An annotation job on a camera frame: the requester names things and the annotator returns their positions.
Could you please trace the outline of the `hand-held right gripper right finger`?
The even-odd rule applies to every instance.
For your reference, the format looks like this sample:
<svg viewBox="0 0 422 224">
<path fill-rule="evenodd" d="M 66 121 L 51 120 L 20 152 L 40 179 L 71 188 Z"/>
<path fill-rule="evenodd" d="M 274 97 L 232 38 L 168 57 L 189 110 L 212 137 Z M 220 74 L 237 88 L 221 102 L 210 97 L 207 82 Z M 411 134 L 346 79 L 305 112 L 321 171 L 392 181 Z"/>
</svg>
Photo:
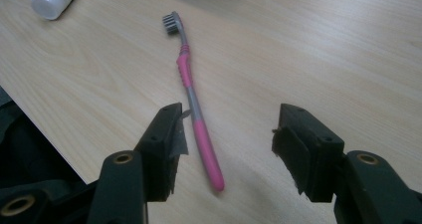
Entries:
<svg viewBox="0 0 422 224">
<path fill-rule="evenodd" d="M 285 164 L 298 192 L 311 202 L 331 201 L 343 148 L 344 141 L 310 112 L 281 104 L 272 152 Z"/>
</svg>

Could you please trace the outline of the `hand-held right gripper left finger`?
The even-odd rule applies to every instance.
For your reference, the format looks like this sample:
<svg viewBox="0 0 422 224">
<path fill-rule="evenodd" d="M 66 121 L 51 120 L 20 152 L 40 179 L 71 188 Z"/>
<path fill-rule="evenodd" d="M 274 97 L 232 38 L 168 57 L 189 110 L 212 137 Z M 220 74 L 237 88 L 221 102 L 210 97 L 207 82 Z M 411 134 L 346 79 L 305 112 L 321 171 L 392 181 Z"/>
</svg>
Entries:
<svg viewBox="0 0 422 224">
<path fill-rule="evenodd" d="M 181 103 L 163 107 L 135 147 L 142 157 L 148 202 L 165 202 L 174 192 L 179 157 L 188 154 L 183 126 L 187 116 Z"/>
</svg>

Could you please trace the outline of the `pink and grey toothbrush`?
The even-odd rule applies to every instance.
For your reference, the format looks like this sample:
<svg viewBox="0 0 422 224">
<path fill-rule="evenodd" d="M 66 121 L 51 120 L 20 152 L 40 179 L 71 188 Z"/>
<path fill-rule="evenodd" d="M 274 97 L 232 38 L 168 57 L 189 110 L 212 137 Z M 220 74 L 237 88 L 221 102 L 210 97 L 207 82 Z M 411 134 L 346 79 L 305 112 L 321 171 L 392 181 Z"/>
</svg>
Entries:
<svg viewBox="0 0 422 224">
<path fill-rule="evenodd" d="M 182 20 L 179 14 L 173 11 L 170 14 L 165 15 L 162 18 L 162 22 L 168 35 L 178 34 L 180 36 L 181 46 L 176 64 L 189 101 L 192 127 L 197 148 L 211 186 L 215 191 L 223 191 L 225 188 L 225 180 L 193 85 L 190 65 L 190 47 Z"/>
</svg>

